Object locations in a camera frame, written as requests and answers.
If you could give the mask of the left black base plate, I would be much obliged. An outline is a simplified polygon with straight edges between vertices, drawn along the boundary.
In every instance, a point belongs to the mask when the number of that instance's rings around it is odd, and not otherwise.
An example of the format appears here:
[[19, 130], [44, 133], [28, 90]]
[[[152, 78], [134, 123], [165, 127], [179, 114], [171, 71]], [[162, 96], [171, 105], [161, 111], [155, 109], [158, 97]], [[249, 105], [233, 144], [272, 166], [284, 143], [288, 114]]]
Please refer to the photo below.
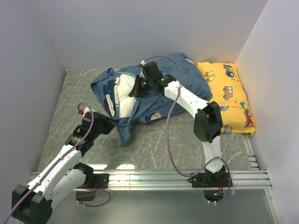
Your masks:
[[89, 189], [107, 189], [109, 183], [110, 174], [87, 174], [84, 183], [80, 188]]

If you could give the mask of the white pillow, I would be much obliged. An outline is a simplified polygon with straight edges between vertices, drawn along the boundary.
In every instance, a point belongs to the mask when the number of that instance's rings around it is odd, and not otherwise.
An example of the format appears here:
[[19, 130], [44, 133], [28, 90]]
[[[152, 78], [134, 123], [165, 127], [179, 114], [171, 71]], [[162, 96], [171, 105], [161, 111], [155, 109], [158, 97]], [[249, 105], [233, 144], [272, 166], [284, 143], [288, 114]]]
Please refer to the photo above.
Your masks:
[[136, 102], [135, 97], [129, 94], [135, 85], [135, 76], [129, 74], [121, 74], [117, 82], [119, 118], [128, 118], [133, 112]]

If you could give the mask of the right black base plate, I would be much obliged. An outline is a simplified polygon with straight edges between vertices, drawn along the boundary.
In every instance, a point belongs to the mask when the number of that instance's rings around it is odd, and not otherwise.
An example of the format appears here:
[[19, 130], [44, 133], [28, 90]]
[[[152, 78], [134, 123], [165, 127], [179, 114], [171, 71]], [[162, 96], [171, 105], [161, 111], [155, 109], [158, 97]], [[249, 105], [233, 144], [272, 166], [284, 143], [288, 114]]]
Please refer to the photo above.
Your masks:
[[233, 186], [233, 182], [229, 179], [228, 172], [224, 173], [221, 177], [215, 177], [213, 174], [199, 173], [187, 180], [193, 188], [228, 188]]

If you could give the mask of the yellow car print pillow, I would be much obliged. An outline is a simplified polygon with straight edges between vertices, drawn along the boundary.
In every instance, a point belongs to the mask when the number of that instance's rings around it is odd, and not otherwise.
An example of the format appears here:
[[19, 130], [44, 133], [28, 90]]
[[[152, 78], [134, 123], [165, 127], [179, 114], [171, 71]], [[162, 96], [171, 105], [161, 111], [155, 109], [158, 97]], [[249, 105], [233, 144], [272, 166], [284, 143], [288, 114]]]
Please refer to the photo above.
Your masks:
[[222, 133], [254, 134], [256, 125], [243, 90], [237, 66], [233, 63], [196, 63], [212, 93], [210, 102], [220, 106]]

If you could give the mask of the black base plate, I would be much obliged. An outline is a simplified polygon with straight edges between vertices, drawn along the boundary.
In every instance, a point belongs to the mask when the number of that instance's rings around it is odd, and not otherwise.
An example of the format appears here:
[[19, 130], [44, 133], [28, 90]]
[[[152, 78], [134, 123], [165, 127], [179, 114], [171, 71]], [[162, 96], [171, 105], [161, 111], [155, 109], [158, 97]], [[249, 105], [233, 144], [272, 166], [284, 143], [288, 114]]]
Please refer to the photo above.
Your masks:
[[233, 182], [229, 179], [228, 172], [224, 173], [221, 177], [215, 177], [213, 174], [199, 173], [187, 180], [193, 188], [228, 188], [233, 186]]
[[110, 174], [87, 174], [84, 183], [80, 188], [89, 189], [107, 189], [109, 183]]

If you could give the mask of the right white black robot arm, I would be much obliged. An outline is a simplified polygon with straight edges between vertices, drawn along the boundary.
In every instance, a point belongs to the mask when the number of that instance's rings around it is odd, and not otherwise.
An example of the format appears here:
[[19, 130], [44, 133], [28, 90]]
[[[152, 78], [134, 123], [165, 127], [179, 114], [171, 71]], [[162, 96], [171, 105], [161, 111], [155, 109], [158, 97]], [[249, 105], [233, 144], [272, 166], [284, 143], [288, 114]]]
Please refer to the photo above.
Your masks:
[[143, 97], [149, 91], [155, 91], [189, 112], [194, 118], [193, 132], [202, 142], [206, 159], [202, 182], [217, 186], [227, 170], [221, 158], [220, 136], [223, 122], [219, 105], [196, 96], [170, 74], [163, 75], [156, 62], [141, 62], [140, 68], [141, 74], [136, 78], [130, 95]]

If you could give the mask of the aluminium mounting rail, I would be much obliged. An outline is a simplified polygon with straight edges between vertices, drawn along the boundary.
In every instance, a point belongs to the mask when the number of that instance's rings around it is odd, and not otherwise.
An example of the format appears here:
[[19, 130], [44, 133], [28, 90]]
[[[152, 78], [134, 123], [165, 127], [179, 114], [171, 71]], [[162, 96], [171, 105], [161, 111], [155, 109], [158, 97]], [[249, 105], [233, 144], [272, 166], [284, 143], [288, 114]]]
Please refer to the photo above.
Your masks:
[[[194, 188], [186, 177], [174, 170], [95, 170], [96, 175], [109, 174], [107, 189], [113, 190], [200, 190]], [[231, 171], [231, 189], [271, 189], [265, 170]]]

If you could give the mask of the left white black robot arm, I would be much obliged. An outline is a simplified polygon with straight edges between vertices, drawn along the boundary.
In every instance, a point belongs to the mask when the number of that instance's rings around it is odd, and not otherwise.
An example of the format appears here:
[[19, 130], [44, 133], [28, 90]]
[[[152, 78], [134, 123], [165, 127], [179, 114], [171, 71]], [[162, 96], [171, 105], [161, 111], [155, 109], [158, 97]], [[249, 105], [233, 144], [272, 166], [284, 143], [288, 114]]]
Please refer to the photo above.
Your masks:
[[96, 174], [80, 160], [102, 134], [109, 134], [118, 124], [99, 112], [86, 112], [82, 122], [67, 138], [55, 159], [26, 186], [12, 192], [10, 217], [25, 224], [45, 224], [54, 208], [75, 189], [106, 191], [109, 174]]

